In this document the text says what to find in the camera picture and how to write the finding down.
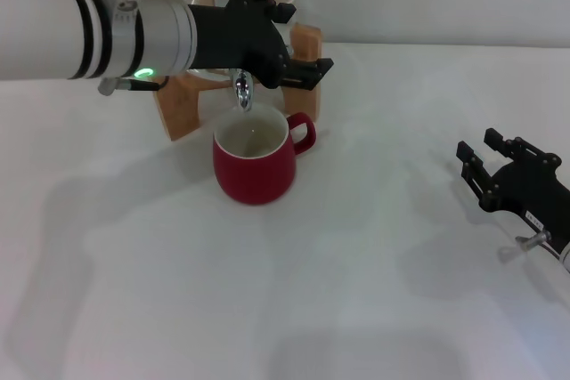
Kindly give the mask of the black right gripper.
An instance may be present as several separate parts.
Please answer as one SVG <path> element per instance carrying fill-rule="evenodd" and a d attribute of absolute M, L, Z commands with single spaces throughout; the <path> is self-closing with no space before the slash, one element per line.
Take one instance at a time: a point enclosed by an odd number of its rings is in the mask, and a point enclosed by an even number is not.
<path fill-rule="evenodd" d="M 504 140 L 494 128 L 484 143 L 514 163 L 491 176 L 484 162 L 464 141 L 457 146 L 461 177 L 486 212 L 508 211 L 518 215 L 535 232 L 548 232 L 551 248 L 562 255 L 569 245 L 569 189 L 558 181 L 561 158 L 534 147 L 520 137 Z"/>

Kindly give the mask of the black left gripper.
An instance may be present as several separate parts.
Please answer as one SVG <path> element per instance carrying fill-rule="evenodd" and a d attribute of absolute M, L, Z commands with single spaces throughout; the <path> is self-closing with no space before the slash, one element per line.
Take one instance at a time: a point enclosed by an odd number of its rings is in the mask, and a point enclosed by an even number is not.
<path fill-rule="evenodd" d="M 229 0 L 222 7 L 193 5 L 196 52 L 193 69 L 243 69 L 263 86 L 314 89 L 334 61 L 291 60 L 277 24 L 288 24 L 297 8 L 275 0 Z"/>

